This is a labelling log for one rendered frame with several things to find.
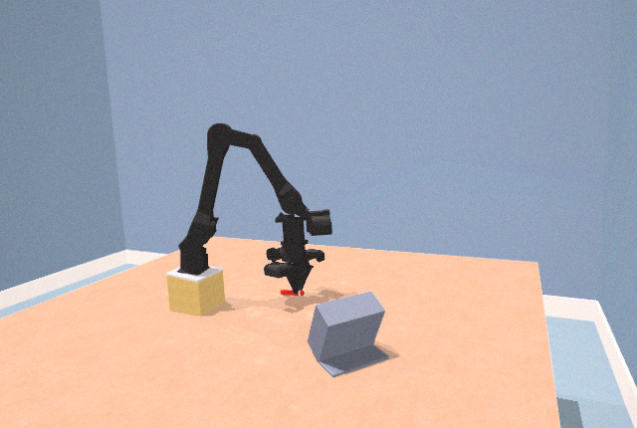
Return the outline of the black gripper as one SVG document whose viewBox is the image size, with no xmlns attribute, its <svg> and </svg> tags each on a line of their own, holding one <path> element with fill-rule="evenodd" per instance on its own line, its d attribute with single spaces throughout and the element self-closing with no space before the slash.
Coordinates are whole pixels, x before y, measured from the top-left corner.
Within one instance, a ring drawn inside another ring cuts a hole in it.
<svg viewBox="0 0 637 428">
<path fill-rule="evenodd" d="M 322 250 L 306 250 L 306 244 L 308 243 L 309 240 L 305 240 L 305 237 L 294 240 L 284 239 L 284 241 L 281 241 L 281 245 L 284 246 L 285 249 L 286 263 L 275 261 L 267 264 L 264 267 L 264 275 L 277 279 L 286 277 L 294 294 L 297 294 L 298 291 L 302 291 L 314 267 L 310 265 L 310 260 L 316 259 L 317 262 L 325 260 Z"/>
</svg>

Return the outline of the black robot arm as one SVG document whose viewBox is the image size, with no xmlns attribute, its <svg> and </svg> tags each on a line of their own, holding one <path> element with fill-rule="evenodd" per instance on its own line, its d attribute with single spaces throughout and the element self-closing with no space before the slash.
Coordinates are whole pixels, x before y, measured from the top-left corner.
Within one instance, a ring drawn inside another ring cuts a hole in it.
<svg viewBox="0 0 637 428">
<path fill-rule="evenodd" d="M 332 225 L 328 209 L 310 211 L 303 203 L 301 194 L 284 177 L 261 138 L 232 129 L 226 123 L 215 123 L 207 131 L 208 159 L 198 204 L 187 236 L 178 245 L 180 269 L 176 273 L 199 276 L 208 266 L 207 248 L 204 248 L 216 232 L 219 217 L 214 217 L 213 209 L 223 165 L 224 157 L 230 145 L 248 148 L 274 187 L 283 211 L 275 222 L 283 222 L 284 239 L 294 240 L 305 237 L 304 221 L 307 233 L 312 236 L 331 235 Z M 300 217 L 295 217 L 295 214 Z"/>
</svg>

